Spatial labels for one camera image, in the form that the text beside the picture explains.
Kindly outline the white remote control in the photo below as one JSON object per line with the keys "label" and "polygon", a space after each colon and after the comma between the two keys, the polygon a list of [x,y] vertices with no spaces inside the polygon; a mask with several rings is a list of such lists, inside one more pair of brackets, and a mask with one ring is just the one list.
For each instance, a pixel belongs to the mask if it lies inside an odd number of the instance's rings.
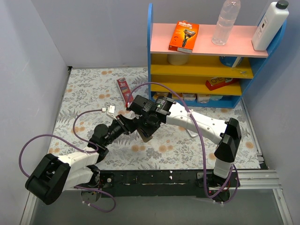
{"label": "white remote control", "polygon": [[194,137],[197,137],[198,136],[198,133],[196,133],[196,132],[193,132],[193,131],[190,131],[190,130],[187,130],[187,133],[192,137],[192,138],[194,138]]}
{"label": "white remote control", "polygon": [[148,141],[150,141],[153,138],[153,136],[151,136],[151,135],[150,136],[145,135],[144,132],[140,129],[138,129],[137,132],[140,135],[140,137],[144,143],[147,143]]}

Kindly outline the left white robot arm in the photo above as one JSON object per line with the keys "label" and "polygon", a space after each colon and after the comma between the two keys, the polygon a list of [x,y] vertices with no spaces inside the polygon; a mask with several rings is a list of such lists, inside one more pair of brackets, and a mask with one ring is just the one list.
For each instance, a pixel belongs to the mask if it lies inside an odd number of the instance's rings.
{"label": "left white robot arm", "polygon": [[25,183],[25,188],[49,205],[69,188],[83,185],[99,187],[100,170],[96,163],[108,154],[107,146],[122,134],[130,134],[139,127],[137,118],[128,119],[118,115],[110,126],[95,127],[90,142],[83,151],[63,156],[45,155]]}

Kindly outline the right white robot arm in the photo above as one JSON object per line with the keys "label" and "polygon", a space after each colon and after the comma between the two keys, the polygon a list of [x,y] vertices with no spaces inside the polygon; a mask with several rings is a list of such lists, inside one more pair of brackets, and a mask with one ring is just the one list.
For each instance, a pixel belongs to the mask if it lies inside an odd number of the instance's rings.
{"label": "right white robot arm", "polygon": [[183,105],[163,96],[153,102],[137,95],[130,103],[129,110],[139,115],[136,122],[144,137],[152,136],[161,123],[183,127],[195,133],[201,131],[205,138],[217,145],[213,183],[223,186],[229,181],[230,168],[241,142],[240,124],[236,119],[225,121],[187,112]]}

